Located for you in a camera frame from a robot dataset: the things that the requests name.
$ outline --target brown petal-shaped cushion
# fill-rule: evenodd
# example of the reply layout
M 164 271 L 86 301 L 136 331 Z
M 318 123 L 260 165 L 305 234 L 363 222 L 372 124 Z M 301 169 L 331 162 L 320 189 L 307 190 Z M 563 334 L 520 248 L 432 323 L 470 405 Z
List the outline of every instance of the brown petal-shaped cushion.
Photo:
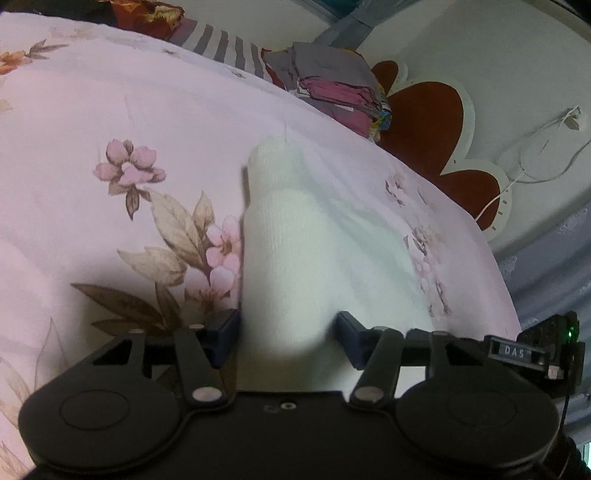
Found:
M 394 69 L 385 63 L 372 71 L 379 82 L 388 86 Z M 379 146 L 476 217 L 500 193 L 500 188 L 493 175 L 480 170 L 441 175 L 460 140 L 464 123 L 464 106 L 456 89 L 442 82 L 420 82 L 395 92 L 388 102 L 392 126 L 381 132 Z M 491 226 L 498 207 L 497 200 L 480 217 L 481 230 Z

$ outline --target stack of clothes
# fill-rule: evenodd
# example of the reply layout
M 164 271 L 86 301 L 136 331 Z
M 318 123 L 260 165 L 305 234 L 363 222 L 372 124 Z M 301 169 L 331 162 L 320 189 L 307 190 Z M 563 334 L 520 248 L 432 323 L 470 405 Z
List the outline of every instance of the stack of clothes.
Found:
M 361 55 L 351 50 L 295 42 L 282 51 L 265 52 L 274 83 L 352 131 L 379 141 L 390 126 L 384 89 Z

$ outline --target orange flower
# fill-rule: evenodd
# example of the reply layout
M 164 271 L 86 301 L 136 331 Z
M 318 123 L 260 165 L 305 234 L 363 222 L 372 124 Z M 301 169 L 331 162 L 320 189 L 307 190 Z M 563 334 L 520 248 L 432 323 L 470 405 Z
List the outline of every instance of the orange flower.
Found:
M 8 72 L 17 69 L 21 65 L 26 65 L 31 62 L 31 59 L 25 57 L 24 50 L 16 51 L 14 53 L 6 51 L 0 55 L 0 75 L 6 75 Z

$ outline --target power plug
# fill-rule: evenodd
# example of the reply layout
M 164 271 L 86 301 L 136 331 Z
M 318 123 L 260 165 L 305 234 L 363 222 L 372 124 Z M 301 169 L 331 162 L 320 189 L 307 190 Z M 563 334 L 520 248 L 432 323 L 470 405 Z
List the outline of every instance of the power plug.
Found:
M 587 130 L 588 115 L 581 107 L 577 107 L 565 120 L 564 124 L 571 130 L 583 132 Z

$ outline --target folded white fabric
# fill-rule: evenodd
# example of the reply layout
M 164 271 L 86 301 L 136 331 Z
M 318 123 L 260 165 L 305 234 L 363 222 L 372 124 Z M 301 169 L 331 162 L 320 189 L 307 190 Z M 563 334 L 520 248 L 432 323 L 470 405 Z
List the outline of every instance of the folded white fabric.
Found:
M 240 389 L 350 393 L 359 372 L 330 328 L 340 310 L 367 327 L 432 330 L 399 233 L 328 197 L 296 146 L 263 142 L 248 177 Z

